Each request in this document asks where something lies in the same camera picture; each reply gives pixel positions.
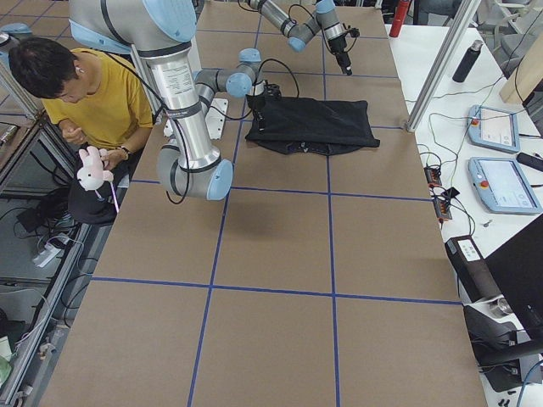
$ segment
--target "pink stuffed bunny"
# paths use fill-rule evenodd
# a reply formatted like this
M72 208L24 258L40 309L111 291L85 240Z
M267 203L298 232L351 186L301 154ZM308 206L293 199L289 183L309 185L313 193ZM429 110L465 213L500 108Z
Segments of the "pink stuffed bunny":
M104 181L113 181L113 173L104 170L104 162L101 159L107 154L108 150L105 148L98 150L94 146L79 150L83 167L77 171L77 180L85 191L96 191L104 184Z

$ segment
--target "wristwatch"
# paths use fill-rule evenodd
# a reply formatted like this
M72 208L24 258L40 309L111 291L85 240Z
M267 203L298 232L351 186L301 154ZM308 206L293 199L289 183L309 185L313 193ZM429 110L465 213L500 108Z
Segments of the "wristwatch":
M127 161L128 159L130 159L130 157L132 156L132 151L130 151L128 148L126 148L125 146L120 146L117 148L117 150L122 150L126 153L126 156L124 158L125 161Z

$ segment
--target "computer monitor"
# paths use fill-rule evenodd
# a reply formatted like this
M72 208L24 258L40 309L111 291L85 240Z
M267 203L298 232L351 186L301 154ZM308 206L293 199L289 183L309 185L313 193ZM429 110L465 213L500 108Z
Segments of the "computer monitor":
M495 283L532 339L543 339L543 215L486 258Z
M543 353L543 215L485 262L525 330L517 332L471 307L464 310L475 356L490 385L500 392L522 384ZM529 381L541 383L541 372L533 372Z

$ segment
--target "black water bottle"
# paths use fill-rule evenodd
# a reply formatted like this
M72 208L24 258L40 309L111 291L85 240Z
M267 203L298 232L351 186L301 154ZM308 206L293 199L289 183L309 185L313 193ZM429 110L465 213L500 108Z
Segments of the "black water bottle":
M473 64L481 54L481 47L483 42L481 40L475 40L470 48L467 49L462 61L456 68L455 74L452 76L454 82L464 82L467 74L472 70Z

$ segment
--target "person's hand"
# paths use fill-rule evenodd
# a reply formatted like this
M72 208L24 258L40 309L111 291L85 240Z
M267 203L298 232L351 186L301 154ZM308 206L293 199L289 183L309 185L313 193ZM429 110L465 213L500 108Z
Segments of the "person's hand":
M62 129L62 137L67 142L72 142L78 146L87 142L87 136L80 127L75 125L67 125Z
M105 163L104 170L111 171L121 161L125 159L126 153L123 150L108 150L108 153L102 156Z

